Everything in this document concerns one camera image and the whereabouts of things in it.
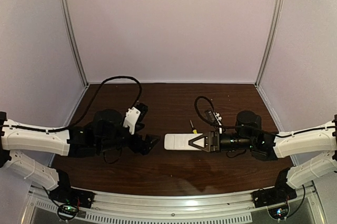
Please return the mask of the yellow handled screwdriver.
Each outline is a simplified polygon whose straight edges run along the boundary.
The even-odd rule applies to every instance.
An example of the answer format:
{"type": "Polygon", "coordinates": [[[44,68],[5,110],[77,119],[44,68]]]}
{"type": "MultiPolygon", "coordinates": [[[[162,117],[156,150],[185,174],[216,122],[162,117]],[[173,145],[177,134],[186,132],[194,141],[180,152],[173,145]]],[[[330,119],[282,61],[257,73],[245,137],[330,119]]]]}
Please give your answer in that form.
{"type": "Polygon", "coordinates": [[[197,129],[194,127],[193,122],[191,120],[190,120],[190,126],[191,126],[192,133],[197,134],[197,129]]]}

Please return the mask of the white remote control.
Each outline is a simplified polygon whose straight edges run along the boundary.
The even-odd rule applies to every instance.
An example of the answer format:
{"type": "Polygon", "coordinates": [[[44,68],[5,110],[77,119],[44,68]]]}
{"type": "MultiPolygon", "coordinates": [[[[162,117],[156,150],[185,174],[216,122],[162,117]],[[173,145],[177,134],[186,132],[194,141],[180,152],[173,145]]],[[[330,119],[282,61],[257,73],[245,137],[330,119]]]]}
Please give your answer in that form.
{"type": "Polygon", "coordinates": [[[202,134],[166,134],[164,136],[164,149],[175,151],[200,151],[189,145],[189,140],[201,137],[202,134]]]}

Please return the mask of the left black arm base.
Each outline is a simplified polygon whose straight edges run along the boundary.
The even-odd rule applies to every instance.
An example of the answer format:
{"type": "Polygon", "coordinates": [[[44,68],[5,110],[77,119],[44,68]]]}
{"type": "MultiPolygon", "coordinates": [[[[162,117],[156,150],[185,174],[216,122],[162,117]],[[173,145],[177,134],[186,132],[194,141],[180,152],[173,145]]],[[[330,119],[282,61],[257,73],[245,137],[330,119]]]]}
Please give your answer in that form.
{"type": "Polygon", "coordinates": [[[90,209],[95,197],[92,191],[75,188],[70,188],[70,190],[56,188],[52,191],[45,189],[45,192],[56,206],[57,216],[65,222],[73,220],[81,208],[90,209]]]}

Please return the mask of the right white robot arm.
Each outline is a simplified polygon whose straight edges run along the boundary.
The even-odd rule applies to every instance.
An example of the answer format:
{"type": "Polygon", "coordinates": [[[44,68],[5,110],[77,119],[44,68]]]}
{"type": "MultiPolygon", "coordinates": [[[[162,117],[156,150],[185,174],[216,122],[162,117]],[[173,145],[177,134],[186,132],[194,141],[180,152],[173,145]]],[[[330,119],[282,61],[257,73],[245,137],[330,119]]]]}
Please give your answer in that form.
{"type": "Polygon", "coordinates": [[[252,111],[237,114],[234,132],[211,131],[188,141],[189,146],[206,152],[249,150],[261,161],[278,160],[307,152],[320,152],[299,166],[280,171],[275,188],[299,188],[306,182],[336,171],[336,119],[299,131],[270,133],[262,130],[262,119],[252,111]]]}

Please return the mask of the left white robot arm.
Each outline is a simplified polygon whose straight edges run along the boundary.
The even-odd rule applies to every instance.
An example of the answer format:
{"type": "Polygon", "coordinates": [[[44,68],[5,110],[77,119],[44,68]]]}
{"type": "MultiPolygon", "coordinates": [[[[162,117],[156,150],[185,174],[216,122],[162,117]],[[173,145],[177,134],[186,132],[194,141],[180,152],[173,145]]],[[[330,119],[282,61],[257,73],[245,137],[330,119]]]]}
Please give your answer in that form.
{"type": "Polygon", "coordinates": [[[93,121],[83,127],[50,128],[20,124],[1,112],[1,167],[10,168],[49,191],[69,190],[67,173],[48,168],[22,151],[86,158],[127,147],[134,153],[147,155],[160,137],[142,137],[137,133],[144,128],[141,121],[145,113],[133,107],[123,116],[116,110],[106,109],[96,112],[93,121]]]}

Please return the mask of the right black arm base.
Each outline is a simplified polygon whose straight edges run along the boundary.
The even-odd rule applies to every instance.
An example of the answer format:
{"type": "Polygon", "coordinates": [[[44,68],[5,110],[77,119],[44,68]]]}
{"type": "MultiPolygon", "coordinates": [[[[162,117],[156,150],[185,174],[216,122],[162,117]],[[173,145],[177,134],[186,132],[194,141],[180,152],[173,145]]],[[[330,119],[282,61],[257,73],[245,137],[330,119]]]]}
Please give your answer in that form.
{"type": "Polygon", "coordinates": [[[297,197],[294,189],[276,187],[253,191],[251,193],[255,208],[267,207],[269,216],[276,221],[283,221],[290,215],[289,201],[297,197]]]}

